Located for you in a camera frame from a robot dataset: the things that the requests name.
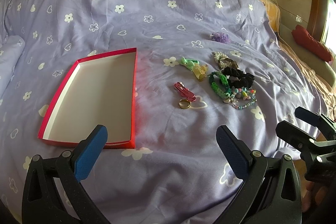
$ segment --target red cloth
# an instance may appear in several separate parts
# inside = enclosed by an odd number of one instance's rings
[[[322,43],[316,41],[301,25],[296,26],[295,30],[292,31],[292,35],[297,44],[306,48],[323,61],[330,62],[334,60],[330,50]]]

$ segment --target purple flower hair tie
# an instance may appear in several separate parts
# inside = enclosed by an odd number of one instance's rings
[[[229,35],[222,33],[222,32],[213,32],[212,33],[212,38],[213,41],[217,41],[220,43],[228,44],[230,43]]]

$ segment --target metal screw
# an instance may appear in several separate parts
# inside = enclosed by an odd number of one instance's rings
[[[255,156],[255,157],[257,157],[257,158],[261,157],[261,152],[258,151],[258,150],[254,150],[254,151],[252,152],[252,154],[253,154],[253,156]]]
[[[69,157],[71,155],[71,151],[69,151],[69,150],[66,150],[66,151],[64,151],[63,153],[62,153],[62,156],[64,157],[64,158],[67,158],[67,157]]]
[[[31,160],[32,161],[38,161],[40,159],[39,155],[35,155]]]
[[[292,160],[292,157],[290,155],[285,154],[283,157],[285,158],[286,161]]]

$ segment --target cardboard box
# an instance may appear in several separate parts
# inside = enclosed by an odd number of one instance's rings
[[[135,148],[137,49],[106,52],[77,60],[56,91],[38,138],[75,147],[102,124],[105,148]]]

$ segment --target bed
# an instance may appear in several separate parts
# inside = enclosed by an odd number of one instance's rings
[[[44,144],[37,133],[77,59],[138,50],[137,149],[104,150],[82,181],[111,223],[212,223],[242,182],[216,143],[220,125],[251,150],[298,159],[299,152],[276,136],[277,123],[285,119],[316,137],[294,110],[328,112],[320,92],[280,49],[260,0],[0,0],[0,15],[0,46],[24,47],[0,100],[0,195],[19,217],[31,158],[64,150]],[[212,41],[215,31],[228,34],[231,43]],[[256,104],[243,110],[224,104],[208,80],[197,81],[177,64],[184,56],[212,72],[212,52],[218,51],[255,76]],[[188,110],[178,107],[178,81],[197,96]]]

